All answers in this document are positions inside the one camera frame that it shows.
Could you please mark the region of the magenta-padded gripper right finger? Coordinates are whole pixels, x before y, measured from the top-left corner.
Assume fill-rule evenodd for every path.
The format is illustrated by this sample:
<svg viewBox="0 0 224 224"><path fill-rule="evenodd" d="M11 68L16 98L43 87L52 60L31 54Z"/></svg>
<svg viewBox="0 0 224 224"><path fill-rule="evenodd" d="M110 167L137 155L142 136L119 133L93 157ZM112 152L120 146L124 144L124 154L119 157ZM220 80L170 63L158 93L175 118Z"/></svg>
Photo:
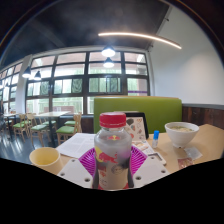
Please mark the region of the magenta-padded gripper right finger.
<svg viewBox="0 0 224 224"><path fill-rule="evenodd" d="M145 154L132 147L129 161L128 184L140 188L169 175L169 171L155 154Z"/></svg>

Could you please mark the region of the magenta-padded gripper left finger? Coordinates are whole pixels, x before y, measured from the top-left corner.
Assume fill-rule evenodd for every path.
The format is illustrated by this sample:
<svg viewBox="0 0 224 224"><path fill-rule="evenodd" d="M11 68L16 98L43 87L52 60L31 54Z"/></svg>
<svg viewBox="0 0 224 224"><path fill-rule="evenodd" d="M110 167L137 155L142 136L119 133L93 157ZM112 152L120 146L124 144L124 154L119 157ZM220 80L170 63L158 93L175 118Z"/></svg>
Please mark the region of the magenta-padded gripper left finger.
<svg viewBox="0 0 224 224"><path fill-rule="evenodd" d="M90 149L79 159L70 159L58 176L81 187L92 188L95 173L95 150Z"/></svg>

